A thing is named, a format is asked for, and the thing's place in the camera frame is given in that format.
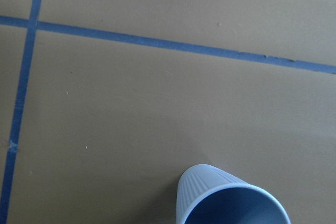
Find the blue ribbed plastic cup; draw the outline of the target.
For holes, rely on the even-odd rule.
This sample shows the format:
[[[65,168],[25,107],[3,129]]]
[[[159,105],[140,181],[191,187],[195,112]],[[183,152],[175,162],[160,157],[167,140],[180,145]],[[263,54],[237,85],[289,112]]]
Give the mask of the blue ribbed plastic cup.
[[[194,165],[178,182],[176,223],[290,222],[269,192],[212,165]]]

